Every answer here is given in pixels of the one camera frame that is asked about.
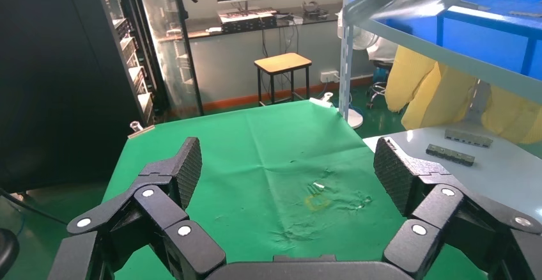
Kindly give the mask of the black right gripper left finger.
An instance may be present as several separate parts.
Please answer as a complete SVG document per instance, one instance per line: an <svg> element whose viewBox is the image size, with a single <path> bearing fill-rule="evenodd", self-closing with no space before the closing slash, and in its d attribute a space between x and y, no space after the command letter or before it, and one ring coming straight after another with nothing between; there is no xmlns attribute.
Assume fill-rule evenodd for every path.
<svg viewBox="0 0 542 280"><path fill-rule="evenodd" d="M130 187L68 223L49 279L113 279L131 255L150 247L175 279L205 279L224 250L187 213L201 176L199 139L150 162Z"/></svg>

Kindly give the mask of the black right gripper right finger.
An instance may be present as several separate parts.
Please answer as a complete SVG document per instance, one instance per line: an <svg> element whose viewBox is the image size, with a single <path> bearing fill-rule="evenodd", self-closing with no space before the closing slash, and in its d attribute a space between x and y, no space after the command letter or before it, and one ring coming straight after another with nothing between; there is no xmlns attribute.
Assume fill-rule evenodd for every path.
<svg viewBox="0 0 542 280"><path fill-rule="evenodd" d="M541 278L541 224L469 190L441 164L378 139L375 175L405 222L383 261L422 279L444 245L459 249L490 279Z"/></svg>

